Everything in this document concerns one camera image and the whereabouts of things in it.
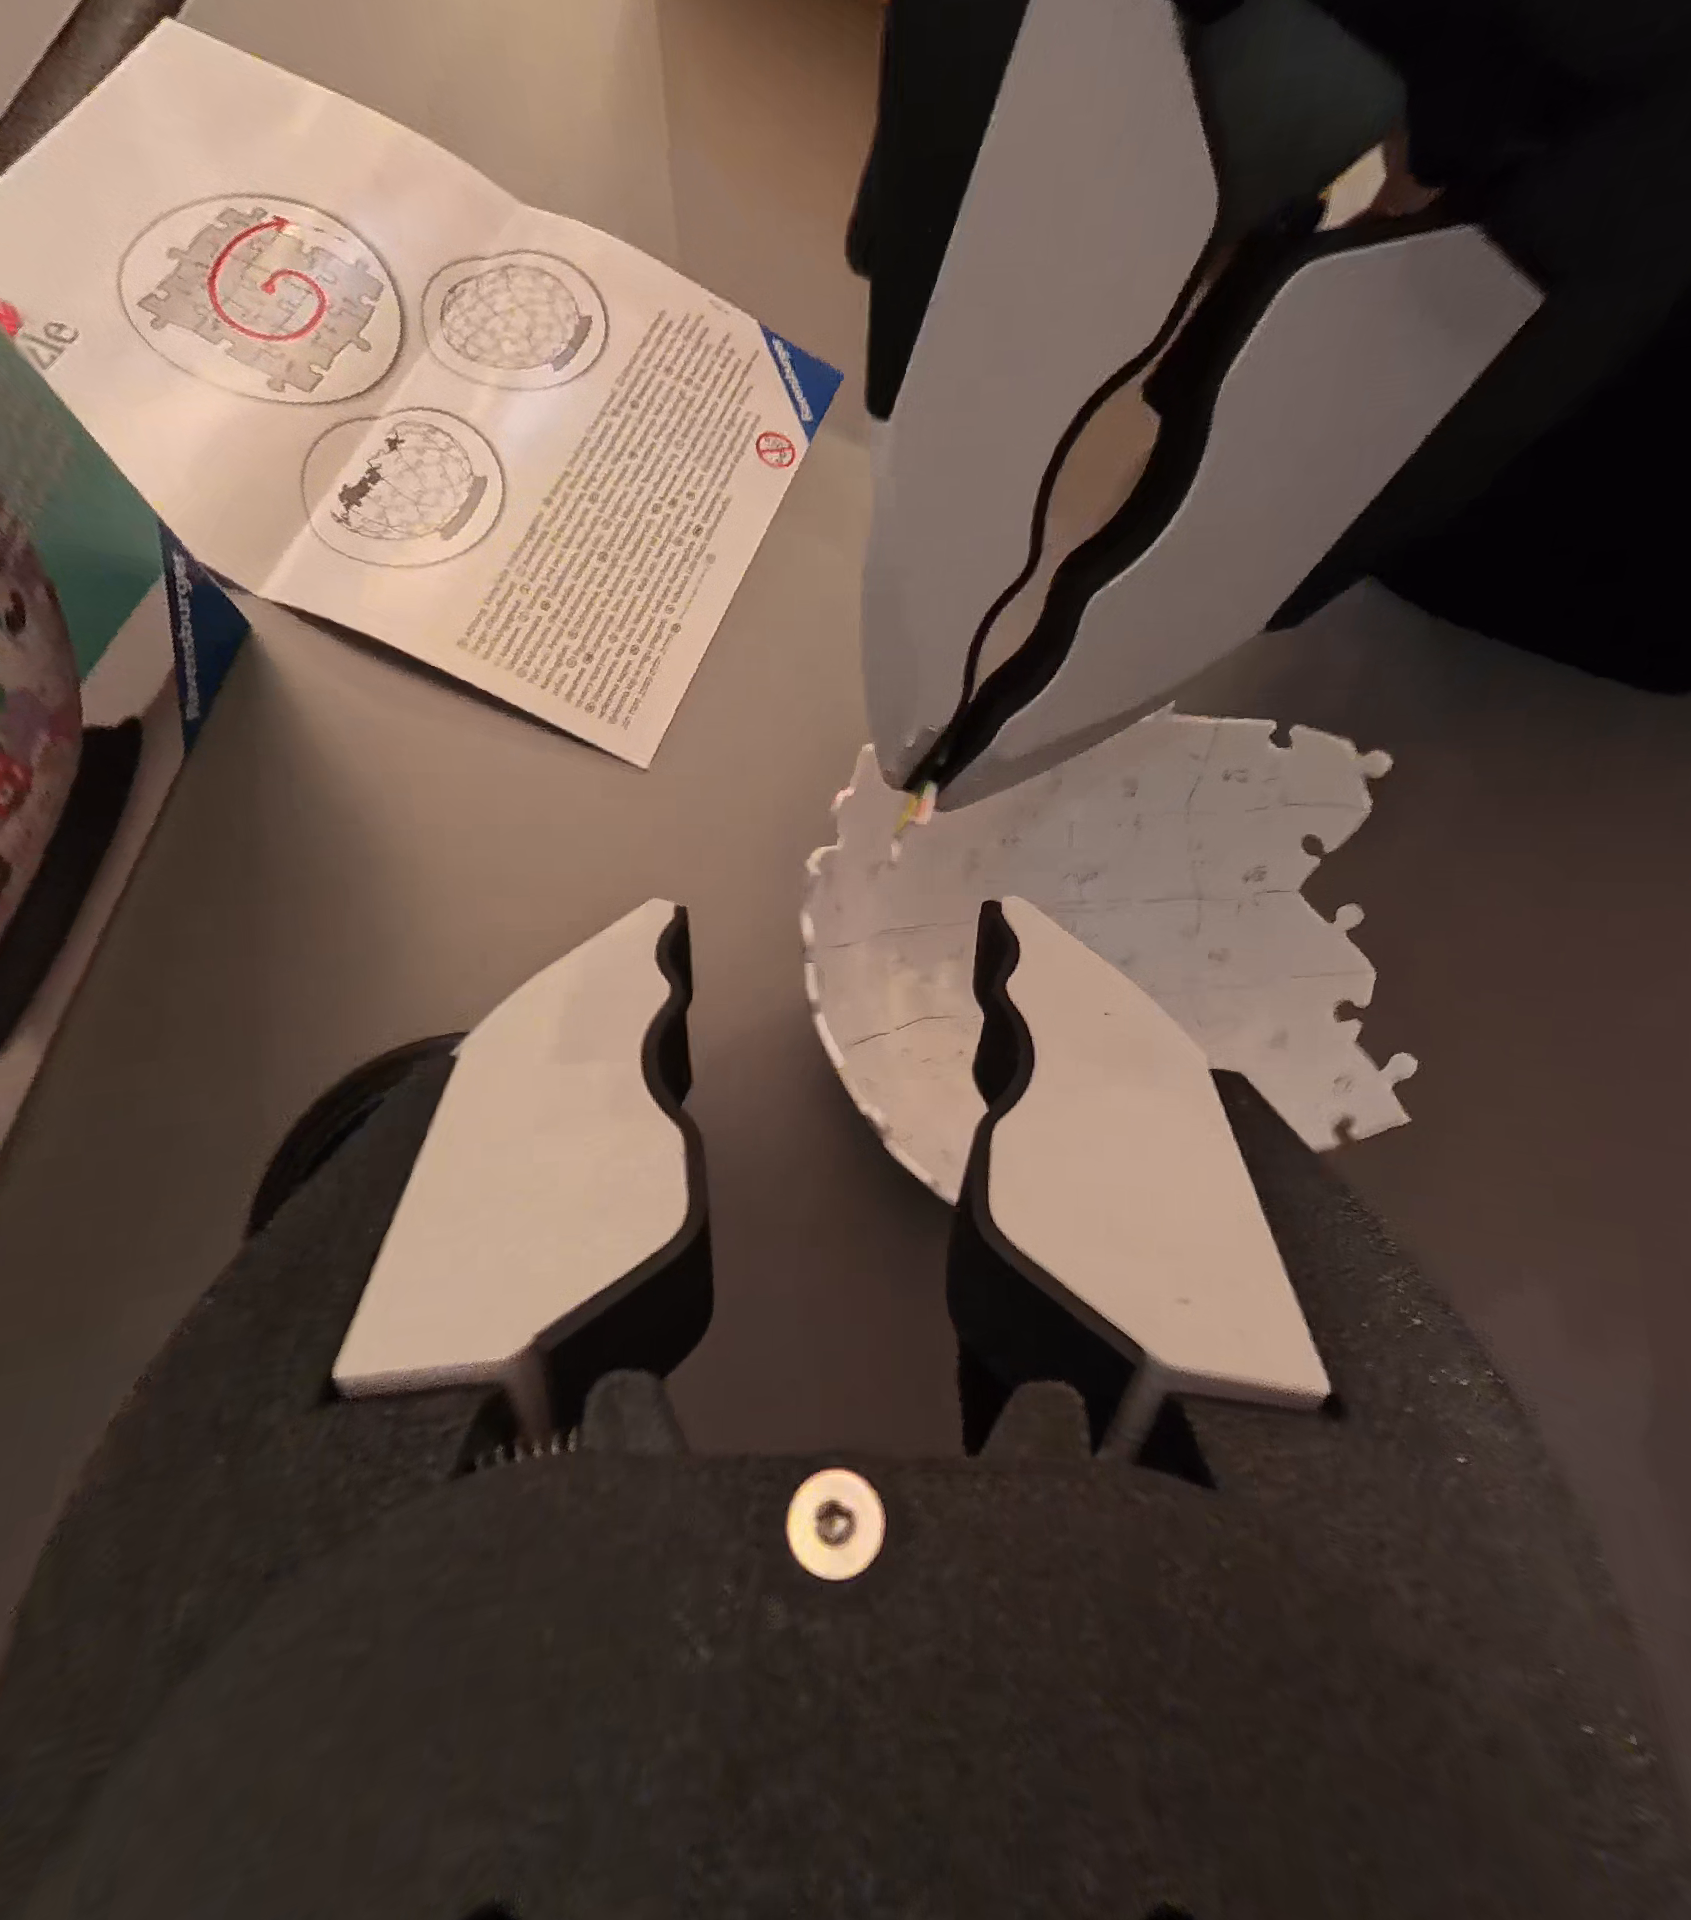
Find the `black ball stand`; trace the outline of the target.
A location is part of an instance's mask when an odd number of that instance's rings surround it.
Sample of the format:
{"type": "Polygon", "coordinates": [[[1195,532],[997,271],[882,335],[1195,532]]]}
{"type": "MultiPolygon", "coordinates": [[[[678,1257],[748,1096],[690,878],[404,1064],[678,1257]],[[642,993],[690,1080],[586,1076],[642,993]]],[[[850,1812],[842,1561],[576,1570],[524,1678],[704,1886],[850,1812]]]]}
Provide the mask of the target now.
{"type": "Polygon", "coordinates": [[[412,1071],[452,1060],[466,1035],[458,1029],[388,1047],[324,1089],[286,1130],[266,1164],[248,1208],[244,1237],[260,1236],[412,1071]]]}

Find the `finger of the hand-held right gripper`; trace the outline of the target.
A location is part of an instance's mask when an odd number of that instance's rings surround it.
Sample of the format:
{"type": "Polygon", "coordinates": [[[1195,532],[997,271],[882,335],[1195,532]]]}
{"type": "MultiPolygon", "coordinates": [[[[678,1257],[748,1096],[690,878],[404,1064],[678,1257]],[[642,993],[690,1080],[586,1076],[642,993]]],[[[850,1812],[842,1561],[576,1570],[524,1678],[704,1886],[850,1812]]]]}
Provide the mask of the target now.
{"type": "Polygon", "coordinates": [[[1177,9],[1029,3],[874,449],[860,653],[888,784],[949,734],[1061,439],[1149,360],[1217,209],[1177,9]]]}
{"type": "Polygon", "coordinates": [[[1269,627],[1541,301],[1469,222],[1245,246],[1145,376],[1131,492],[933,750],[937,808],[1111,738],[1269,627]]]}

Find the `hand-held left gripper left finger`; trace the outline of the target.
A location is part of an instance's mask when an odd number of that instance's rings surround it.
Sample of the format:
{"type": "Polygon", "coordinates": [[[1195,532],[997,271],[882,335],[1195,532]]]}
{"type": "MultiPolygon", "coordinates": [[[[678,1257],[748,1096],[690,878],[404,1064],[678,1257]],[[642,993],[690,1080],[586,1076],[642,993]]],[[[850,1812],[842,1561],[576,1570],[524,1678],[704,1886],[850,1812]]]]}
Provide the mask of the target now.
{"type": "Polygon", "coordinates": [[[692,986],[686,907],[648,900],[458,1042],[332,1363],[342,1397],[582,1403],[698,1345],[714,1261],[692,986]]]}

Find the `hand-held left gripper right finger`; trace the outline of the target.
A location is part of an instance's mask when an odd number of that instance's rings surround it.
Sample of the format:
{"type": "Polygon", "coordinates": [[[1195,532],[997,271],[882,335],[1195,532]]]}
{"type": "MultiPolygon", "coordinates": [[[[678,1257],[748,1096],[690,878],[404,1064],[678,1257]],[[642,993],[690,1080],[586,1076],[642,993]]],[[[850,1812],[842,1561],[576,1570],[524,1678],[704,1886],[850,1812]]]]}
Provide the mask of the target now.
{"type": "Polygon", "coordinates": [[[1201,1047],[1029,900],[985,900],[981,1113],[947,1265],[959,1348],[1093,1419],[1183,1393],[1313,1414],[1331,1382],[1201,1047]]]}

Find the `person's right hand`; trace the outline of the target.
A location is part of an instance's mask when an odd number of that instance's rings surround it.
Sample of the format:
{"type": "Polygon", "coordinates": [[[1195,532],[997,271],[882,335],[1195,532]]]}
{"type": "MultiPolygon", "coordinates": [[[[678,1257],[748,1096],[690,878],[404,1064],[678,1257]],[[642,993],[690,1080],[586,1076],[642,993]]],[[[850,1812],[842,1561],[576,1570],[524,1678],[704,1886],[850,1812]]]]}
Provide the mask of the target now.
{"type": "Polygon", "coordinates": [[[1365,207],[1367,220],[1405,220],[1423,211],[1439,198],[1435,184],[1425,184],[1411,172],[1409,138],[1403,125],[1385,133],[1379,153],[1381,182],[1365,207]]]}

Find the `partly built puzzle ball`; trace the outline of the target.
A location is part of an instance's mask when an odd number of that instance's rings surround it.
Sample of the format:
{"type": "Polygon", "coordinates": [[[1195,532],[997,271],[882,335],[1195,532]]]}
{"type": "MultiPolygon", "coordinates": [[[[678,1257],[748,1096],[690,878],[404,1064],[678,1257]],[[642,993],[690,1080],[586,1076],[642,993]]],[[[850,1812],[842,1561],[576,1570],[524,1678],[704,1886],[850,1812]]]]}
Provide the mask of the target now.
{"type": "Polygon", "coordinates": [[[1377,972],[1355,903],[1303,883],[1367,822],[1389,754],[1267,718],[1161,709],[979,801],[902,828],[858,752],[808,860],[806,993],[844,1091],[892,1157],[953,1201],[979,1115],[979,907],[1023,897],[1245,1076],[1311,1147],[1407,1126],[1417,1060],[1377,1062],[1377,972]]]}

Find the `folded paper leaflet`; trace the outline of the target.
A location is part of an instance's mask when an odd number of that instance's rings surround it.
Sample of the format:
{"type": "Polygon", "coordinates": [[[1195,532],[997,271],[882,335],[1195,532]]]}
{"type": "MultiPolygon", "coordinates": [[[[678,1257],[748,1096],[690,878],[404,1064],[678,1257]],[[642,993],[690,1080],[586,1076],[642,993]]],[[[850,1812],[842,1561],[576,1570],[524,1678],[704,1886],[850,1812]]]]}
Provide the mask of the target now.
{"type": "Polygon", "coordinates": [[[0,303],[230,583],[642,770],[842,387],[672,264],[182,22],[0,176],[0,303]]]}

